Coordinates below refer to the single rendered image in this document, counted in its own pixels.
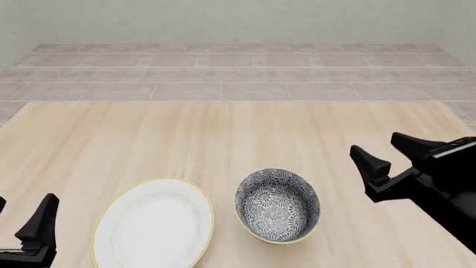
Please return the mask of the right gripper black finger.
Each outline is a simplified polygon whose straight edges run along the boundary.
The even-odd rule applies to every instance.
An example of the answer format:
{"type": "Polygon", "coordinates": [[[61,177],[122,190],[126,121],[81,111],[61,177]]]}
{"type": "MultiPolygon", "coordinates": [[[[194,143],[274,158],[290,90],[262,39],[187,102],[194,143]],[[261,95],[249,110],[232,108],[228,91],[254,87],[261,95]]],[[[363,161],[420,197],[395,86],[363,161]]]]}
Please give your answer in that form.
{"type": "Polygon", "coordinates": [[[350,147],[350,158],[356,165],[365,183],[387,183],[390,181],[391,163],[372,156],[357,145],[350,147]]]}
{"type": "Polygon", "coordinates": [[[419,168],[424,162],[424,155],[433,149],[442,147],[446,142],[422,140],[412,136],[394,132],[390,143],[395,149],[411,161],[412,167],[419,168]]]}

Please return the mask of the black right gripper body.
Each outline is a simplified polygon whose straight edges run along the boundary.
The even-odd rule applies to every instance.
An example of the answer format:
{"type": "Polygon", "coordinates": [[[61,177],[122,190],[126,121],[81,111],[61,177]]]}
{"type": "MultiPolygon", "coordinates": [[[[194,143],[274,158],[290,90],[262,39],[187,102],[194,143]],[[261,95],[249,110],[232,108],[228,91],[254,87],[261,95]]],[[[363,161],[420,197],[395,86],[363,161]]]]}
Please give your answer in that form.
{"type": "Polygon", "coordinates": [[[422,196],[434,192],[445,199],[476,191],[476,136],[446,142],[424,155],[421,167],[411,167],[387,183],[364,183],[374,202],[422,196]]]}

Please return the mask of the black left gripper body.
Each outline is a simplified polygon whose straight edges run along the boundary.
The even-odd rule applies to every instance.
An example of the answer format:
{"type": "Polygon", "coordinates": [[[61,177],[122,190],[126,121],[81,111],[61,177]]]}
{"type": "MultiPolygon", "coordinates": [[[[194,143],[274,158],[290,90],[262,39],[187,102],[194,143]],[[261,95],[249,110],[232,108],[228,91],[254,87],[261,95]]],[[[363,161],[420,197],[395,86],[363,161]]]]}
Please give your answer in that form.
{"type": "Polygon", "coordinates": [[[20,249],[0,249],[0,268],[50,268],[57,254],[56,238],[21,240],[20,249]]]}

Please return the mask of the patterned black and white bowl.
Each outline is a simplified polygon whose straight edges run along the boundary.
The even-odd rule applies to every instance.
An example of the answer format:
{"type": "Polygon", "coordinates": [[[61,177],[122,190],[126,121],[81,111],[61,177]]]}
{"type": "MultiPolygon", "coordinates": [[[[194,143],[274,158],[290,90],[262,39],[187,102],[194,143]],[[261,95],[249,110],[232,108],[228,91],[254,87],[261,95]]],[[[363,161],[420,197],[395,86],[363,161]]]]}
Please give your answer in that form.
{"type": "Polygon", "coordinates": [[[237,187],[234,207],[252,236],[273,245],[308,238],[321,215],[313,187],[296,173],[279,168],[257,170],[244,178],[237,187]]]}

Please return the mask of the white plate with yellow rim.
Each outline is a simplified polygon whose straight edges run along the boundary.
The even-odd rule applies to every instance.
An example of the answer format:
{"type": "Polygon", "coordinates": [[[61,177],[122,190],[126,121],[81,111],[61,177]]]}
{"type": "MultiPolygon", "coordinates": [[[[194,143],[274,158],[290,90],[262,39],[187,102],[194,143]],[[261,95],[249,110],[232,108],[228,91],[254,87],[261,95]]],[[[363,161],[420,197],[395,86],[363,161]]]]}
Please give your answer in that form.
{"type": "Polygon", "coordinates": [[[114,198],[91,235],[95,268],[193,268],[213,236],[213,206],[193,182],[155,178],[114,198]]]}

